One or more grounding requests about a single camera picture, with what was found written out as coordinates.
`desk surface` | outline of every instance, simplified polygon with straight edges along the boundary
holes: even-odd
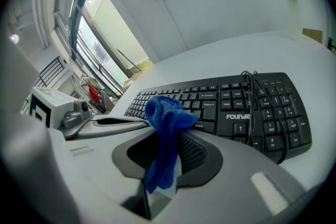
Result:
[[[277,32],[239,36],[161,61],[133,83],[110,115],[123,115],[140,90],[233,76],[244,70],[285,72],[292,80],[308,114],[312,147],[281,166],[306,189],[323,182],[336,159],[336,57],[306,36],[300,41],[281,37]]]

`keyboard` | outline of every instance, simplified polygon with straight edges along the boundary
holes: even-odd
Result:
[[[310,126],[292,81],[285,73],[258,73],[255,78],[261,87],[255,83],[253,147],[277,162],[286,146],[284,129],[289,142],[286,159],[306,152],[312,144]],[[135,96],[124,115],[146,119],[144,108],[148,100],[163,95],[180,101],[186,112],[197,116],[193,129],[247,143],[250,119],[248,85],[246,76],[238,75],[146,89]]]

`railing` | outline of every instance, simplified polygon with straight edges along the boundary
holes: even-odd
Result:
[[[64,66],[62,65],[59,56],[51,61],[45,69],[41,71],[38,76],[38,79],[34,83],[34,87],[47,88],[49,84],[64,70]],[[29,109],[29,101],[30,101],[31,93],[27,96],[24,105],[22,107],[22,111],[24,114],[27,114]]]

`microfiber towel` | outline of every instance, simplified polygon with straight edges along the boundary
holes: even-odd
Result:
[[[149,193],[156,187],[170,188],[174,182],[174,168],[177,160],[177,135],[179,130],[188,129],[197,122],[197,116],[183,110],[178,100],[152,97],[146,107],[145,115],[159,136],[160,151],[145,176]]]

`light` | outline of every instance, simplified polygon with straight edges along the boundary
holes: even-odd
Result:
[[[14,43],[14,44],[17,44],[19,42],[19,36],[17,34],[12,34],[10,37],[9,37],[9,40]]]
[[[95,3],[96,3],[95,0],[89,0],[89,4],[90,4],[91,6],[93,6]]]

